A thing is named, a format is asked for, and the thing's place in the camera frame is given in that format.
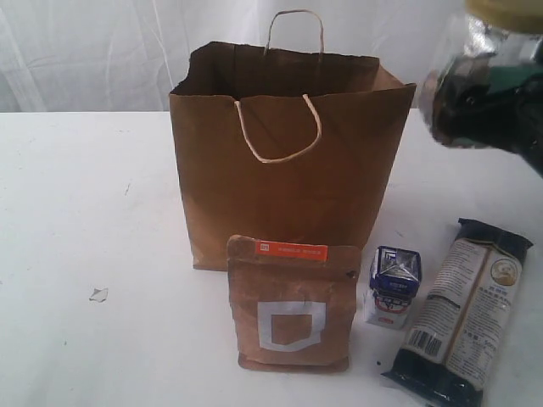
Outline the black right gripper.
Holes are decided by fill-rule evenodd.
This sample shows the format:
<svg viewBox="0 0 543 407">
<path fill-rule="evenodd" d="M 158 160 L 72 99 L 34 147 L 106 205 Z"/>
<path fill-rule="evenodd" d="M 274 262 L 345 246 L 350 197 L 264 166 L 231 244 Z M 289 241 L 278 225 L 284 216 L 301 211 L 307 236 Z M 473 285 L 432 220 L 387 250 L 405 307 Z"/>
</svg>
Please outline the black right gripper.
<svg viewBox="0 0 543 407">
<path fill-rule="evenodd" d="M 542 174 L 542 69 L 494 66 L 449 82 L 449 144 L 520 156 Z"/>
</svg>

